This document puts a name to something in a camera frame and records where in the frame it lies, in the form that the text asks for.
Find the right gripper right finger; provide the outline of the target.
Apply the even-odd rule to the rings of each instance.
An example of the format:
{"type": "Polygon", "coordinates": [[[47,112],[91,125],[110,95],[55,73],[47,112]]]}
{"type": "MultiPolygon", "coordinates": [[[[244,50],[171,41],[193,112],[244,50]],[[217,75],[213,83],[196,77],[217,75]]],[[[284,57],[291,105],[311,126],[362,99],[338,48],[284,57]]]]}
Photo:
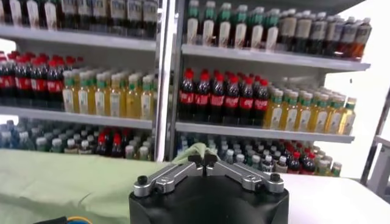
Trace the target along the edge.
{"type": "Polygon", "coordinates": [[[205,176],[210,188],[216,190],[244,190],[247,192],[284,192],[284,181],[277,173],[266,174],[243,163],[222,161],[216,155],[204,156],[205,176]]]}

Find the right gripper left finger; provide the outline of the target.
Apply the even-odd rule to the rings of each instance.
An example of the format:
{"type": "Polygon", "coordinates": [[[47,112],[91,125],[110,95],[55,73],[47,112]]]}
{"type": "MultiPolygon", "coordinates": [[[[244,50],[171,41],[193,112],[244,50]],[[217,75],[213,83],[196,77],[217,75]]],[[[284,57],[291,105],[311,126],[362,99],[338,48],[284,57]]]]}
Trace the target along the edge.
{"type": "Polygon", "coordinates": [[[191,155],[184,164],[171,163],[152,175],[141,175],[133,185],[133,194],[136,197],[148,197],[154,191],[169,194],[185,178],[202,175],[202,161],[200,155],[191,155]]]}

